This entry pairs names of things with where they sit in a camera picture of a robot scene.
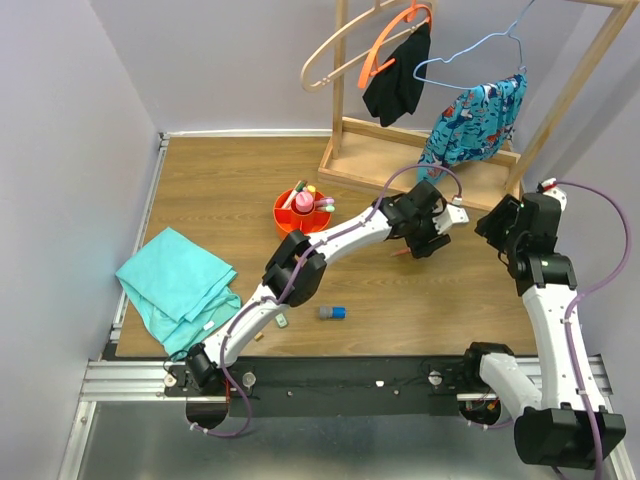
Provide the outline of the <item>orange transparent pen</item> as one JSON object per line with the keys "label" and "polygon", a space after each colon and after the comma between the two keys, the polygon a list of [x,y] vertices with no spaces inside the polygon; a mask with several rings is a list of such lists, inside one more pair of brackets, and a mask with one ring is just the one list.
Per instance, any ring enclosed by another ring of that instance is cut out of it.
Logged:
{"label": "orange transparent pen", "polygon": [[404,249],[401,249],[401,250],[398,250],[398,251],[392,253],[391,256],[392,257],[397,257],[397,256],[408,254],[410,252],[411,252],[411,250],[409,248],[404,248]]}

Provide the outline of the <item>orange round desk organizer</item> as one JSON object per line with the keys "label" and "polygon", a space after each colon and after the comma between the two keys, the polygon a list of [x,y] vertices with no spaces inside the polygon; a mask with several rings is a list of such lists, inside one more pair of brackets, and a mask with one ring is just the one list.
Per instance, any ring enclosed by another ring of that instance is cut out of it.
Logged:
{"label": "orange round desk organizer", "polygon": [[273,220],[279,238],[284,239],[296,229],[305,235],[326,230],[332,217],[330,212],[313,210],[302,215],[292,208],[283,207],[291,192],[292,189],[288,189],[281,193],[275,200],[272,209]]}

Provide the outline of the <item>green cap white marker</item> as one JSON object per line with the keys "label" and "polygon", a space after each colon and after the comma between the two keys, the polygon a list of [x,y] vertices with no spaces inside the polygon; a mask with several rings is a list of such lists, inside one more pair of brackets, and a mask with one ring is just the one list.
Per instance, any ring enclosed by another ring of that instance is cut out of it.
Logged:
{"label": "green cap white marker", "polygon": [[299,193],[303,191],[304,187],[306,186],[307,182],[305,180],[301,180],[297,183],[297,185],[294,187],[294,189],[298,189]]}

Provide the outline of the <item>pink cap white marker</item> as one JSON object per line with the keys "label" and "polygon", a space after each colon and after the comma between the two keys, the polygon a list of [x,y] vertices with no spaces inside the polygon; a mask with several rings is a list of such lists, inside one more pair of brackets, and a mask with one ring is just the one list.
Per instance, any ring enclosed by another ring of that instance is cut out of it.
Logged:
{"label": "pink cap white marker", "polygon": [[283,203],[283,205],[281,206],[282,209],[289,209],[291,207],[291,204],[294,202],[296,196],[298,195],[299,191],[298,190],[291,190],[289,195],[287,196],[285,202]]}

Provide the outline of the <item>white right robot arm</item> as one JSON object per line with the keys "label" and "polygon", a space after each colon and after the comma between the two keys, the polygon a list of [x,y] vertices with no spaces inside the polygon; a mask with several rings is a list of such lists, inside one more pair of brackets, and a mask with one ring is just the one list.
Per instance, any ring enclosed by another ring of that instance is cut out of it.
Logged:
{"label": "white right robot arm", "polygon": [[601,478],[606,457],[626,434],[623,417],[605,404],[592,373],[577,312],[571,260],[555,247],[566,193],[556,186],[505,196],[476,225],[476,233],[506,260],[531,321],[541,383],[536,385],[503,344],[474,342],[460,379],[469,390],[489,387],[501,421],[511,420],[522,462],[591,470]]}

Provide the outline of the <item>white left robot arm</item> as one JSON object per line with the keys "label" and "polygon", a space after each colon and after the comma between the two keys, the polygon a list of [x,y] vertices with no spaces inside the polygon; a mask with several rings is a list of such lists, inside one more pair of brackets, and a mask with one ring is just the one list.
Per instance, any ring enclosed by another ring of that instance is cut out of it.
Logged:
{"label": "white left robot arm", "polygon": [[328,230],[295,230],[281,242],[265,266],[261,283],[248,302],[186,354],[187,382],[201,395],[230,380],[227,369],[245,346],[277,315],[310,300],[327,268],[369,245],[403,239],[416,258],[428,257],[450,242],[449,231],[468,222],[460,199],[446,201],[429,182],[409,192],[379,197],[361,214]]}

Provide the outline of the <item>wooden clothes rack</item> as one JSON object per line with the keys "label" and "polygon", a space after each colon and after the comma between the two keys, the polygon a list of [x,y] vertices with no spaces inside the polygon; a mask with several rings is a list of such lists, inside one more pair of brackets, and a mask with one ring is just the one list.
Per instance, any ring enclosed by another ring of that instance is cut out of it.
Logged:
{"label": "wooden clothes rack", "polygon": [[[464,206],[488,211],[505,194],[521,194],[525,173],[638,6],[635,1],[608,1],[605,5],[611,10],[609,16],[523,153],[515,153],[505,145],[489,160],[457,169],[464,188]],[[332,63],[333,55],[329,53],[316,66],[313,76],[331,71]],[[364,60],[348,71],[362,68],[363,63]],[[329,84],[333,87],[332,130],[318,177],[350,189],[379,191],[393,172],[418,157],[428,136],[344,116],[345,74]]]}

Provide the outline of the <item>blue fish pattern garment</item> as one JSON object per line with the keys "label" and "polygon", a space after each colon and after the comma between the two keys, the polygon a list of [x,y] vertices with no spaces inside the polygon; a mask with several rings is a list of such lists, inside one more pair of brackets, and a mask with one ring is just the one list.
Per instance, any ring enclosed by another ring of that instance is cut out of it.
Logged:
{"label": "blue fish pattern garment", "polygon": [[416,179],[437,184],[446,175],[438,166],[450,169],[491,158],[510,138],[527,88],[525,75],[513,75],[460,94],[436,120]]}

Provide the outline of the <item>grey blue cylinder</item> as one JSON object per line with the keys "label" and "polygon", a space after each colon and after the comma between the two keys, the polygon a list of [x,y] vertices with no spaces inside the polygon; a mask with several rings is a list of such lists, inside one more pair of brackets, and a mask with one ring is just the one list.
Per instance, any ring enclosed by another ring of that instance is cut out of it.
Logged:
{"label": "grey blue cylinder", "polygon": [[347,316],[347,310],[345,307],[339,306],[321,306],[318,309],[318,317],[321,320],[343,320]]}

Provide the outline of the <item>black hanging garment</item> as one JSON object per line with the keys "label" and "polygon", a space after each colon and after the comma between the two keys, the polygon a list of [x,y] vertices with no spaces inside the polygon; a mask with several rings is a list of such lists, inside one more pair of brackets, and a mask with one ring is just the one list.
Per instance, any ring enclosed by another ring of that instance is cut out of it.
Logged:
{"label": "black hanging garment", "polygon": [[365,90],[365,106],[382,127],[416,111],[424,83],[416,80],[413,72],[419,63],[428,59],[430,46],[430,27],[423,24],[391,53],[387,60],[394,62],[376,74]]}

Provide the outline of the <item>orange plastic hanger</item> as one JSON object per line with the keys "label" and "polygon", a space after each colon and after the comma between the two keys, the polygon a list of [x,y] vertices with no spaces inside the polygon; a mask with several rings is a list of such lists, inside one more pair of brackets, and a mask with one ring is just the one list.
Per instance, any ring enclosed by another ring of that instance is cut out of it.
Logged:
{"label": "orange plastic hanger", "polygon": [[357,81],[359,89],[364,90],[374,76],[394,63],[394,60],[386,60],[385,50],[405,40],[422,25],[432,26],[433,10],[434,3],[431,1],[412,1],[382,29],[362,64]]}

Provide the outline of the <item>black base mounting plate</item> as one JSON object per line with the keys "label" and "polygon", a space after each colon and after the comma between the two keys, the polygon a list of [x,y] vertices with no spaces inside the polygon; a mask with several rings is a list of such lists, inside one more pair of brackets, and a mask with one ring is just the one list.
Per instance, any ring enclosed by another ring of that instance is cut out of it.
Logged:
{"label": "black base mounting plate", "polygon": [[244,356],[199,385],[183,363],[165,368],[169,397],[218,401],[234,417],[463,415],[494,424],[500,400],[460,356]]}

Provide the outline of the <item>beige wooden hanger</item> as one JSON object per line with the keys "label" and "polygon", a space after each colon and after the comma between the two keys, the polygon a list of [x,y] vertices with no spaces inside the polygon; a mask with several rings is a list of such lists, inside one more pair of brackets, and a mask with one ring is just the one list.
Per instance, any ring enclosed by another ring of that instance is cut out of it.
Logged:
{"label": "beige wooden hanger", "polygon": [[[407,7],[408,5],[408,1],[374,1],[367,10],[350,18],[349,1],[336,1],[334,32],[319,45],[302,66],[299,79],[303,90],[307,93],[314,93],[336,81],[354,65],[363,61],[368,51],[351,60],[346,59],[347,37],[383,13],[396,7]],[[316,66],[329,53],[333,55],[333,69],[314,77]]]}

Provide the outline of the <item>teal folded cloth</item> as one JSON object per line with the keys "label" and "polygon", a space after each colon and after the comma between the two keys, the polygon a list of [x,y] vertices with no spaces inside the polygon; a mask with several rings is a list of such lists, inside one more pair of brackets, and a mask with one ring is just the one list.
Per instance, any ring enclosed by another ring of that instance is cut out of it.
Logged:
{"label": "teal folded cloth", "polygon": [[242,306],[224,260],[168,227],[116,272],[146,330],[175,355],[201,342]]}

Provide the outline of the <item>aluminium frame rail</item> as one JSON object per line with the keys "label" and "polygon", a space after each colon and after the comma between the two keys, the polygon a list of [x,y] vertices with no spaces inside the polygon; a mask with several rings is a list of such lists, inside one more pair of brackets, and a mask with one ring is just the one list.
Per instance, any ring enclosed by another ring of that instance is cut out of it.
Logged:
{"label": "aluminium frame rail", "polygon": [[87,363],[71,431],[60,466],[60,479],[78,479],[102,403],[151,402],[164,399],[161,365],[151,357],[110,357],[119,344],[129,300],[121,292],[110,325],[107,343],[99,359]]}

